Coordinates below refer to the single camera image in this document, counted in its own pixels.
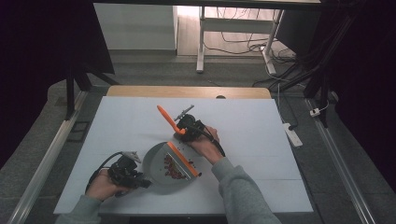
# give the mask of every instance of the gray floor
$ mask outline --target gray floor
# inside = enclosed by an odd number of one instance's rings
[[[165,54],[136,54],[112,51],[116,75],[121,84],[250,87],[253,82],[268,78],[260,57],[207,57],[205,72],[195,73],[194,56]],[[277,64],[282,73],[289,64]],[[90,76],[93,88],[78,116],[79,125],[92,122],[101,97],[108,85]],[[268,87],[272,82],[258,86]],[[283,223],[361,223],[346,188],[321,139],[315,120],[309,116],[301,86],[279,96],[284,120],[297,123],[295,129],[304,146],[293,153],[304,177],[306,190],[315,212],[276,214]],[[276,92],[272,93],[277,100]],[[377,223],[396,223],[396,197],[370,158],[353,138],[334,112],[334,102],[328,108],[329,130],[369,204]],[[35,169],[44,157],[65,116],[65,83],[49,89],[49,99],[40,117],[25,136],[14,155],[0,171],[0,223],[9,220],[26,189]],[[53,223],[52,214],[74,162],[82,147],[84,132],[71,132],[51,169],[26,223]],[[104,216],[103,223],[128,223],[128,217]]]

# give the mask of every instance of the wall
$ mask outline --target wall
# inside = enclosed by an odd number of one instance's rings
[[[177,48],[177,7],[94,6],[108,49]]]

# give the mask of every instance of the hand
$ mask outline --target hand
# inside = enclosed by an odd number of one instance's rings
[[[98,176],[92,181],[85,195],[100,201],[104,201],[119,191],[129,190],[130,189],[126,187],[113,184],[110,177],[108,176],[107,169],[102,169]]]
[[[205,132],[212,134],[213,137],[219,142],[218,130],[210,126],[206,126]],[[189,142],[189,145],[199,154],[204,156],[210,163],[212,163],[212,165],[223,158],[218,148],[203,134],[201,134],[201,136],[196,140]]]

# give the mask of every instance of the metal rail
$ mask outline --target metal rail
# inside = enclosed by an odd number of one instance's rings
[[[329,10],[338,7],[354,7],[360,0],[331,1],[319,0],[93,0],[94,3],[193,6],[193,7],[249,7],[290,10]]]
[[[58,155],[66,141],[67,135],[69,135],[70,130],[72,129],[79,111],[84,103],[84,100],[87,96],[87,92],[81,91],[76,99],[76,107],[75,112],[71,116],[70,120],[64,120],[58,132],[56,133],[52,143],[47,150],[46,155],[43,160],[38,165],[35,174],[33,175],[29,185],[27,186],[25,192],[22,194],[20,201],[14,209],[10,219],[8,220],[8,224],[17,224],[24,223],[26,218],[28,217],[30,211],[32,210],[33,204],[38,197],[41,189],[44,186],[44,183],[47,180],[47,177],[52,169],[53,164],[55,163]]]
[[[308,99],[305,99],[305,102],[309,110],[314,108]],[[315,119],[315,123],[326,145],[326,148],[329,150],[332,162],[334,163],[334,166],[337,169],[344,186],[346,187],[346,191],[349,194],[359,217],[361,218],[361,223],[375,224],[375,218],[370,210],[370,207],[365,201],[360,188],[350,173],[347,164],[345,163],[343,156],[338,149],[338,146],[335,144],[334,139],[332,138],[332,134],[328,128],[324,128],[322,122],[320,122],[319,119]]]

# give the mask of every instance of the wooden table edge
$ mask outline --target wooden table edge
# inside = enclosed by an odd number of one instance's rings
[[[125,97],[170,97],[170,98],[216,98],[226,99],[271,99],[265,88],[249,87],[186,87],[186,86],[111,86],[106,96]]]

